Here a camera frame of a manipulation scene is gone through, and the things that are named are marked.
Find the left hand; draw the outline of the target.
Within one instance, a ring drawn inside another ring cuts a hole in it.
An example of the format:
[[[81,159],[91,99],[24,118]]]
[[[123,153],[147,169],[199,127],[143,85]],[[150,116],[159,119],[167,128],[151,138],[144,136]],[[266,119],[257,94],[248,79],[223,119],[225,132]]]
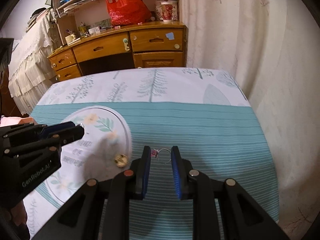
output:
[[[23,200],[10,210],[5,210],[5,221],[8,225],[7,232],[11,239],[30,239],[27,226],[27,212]]]

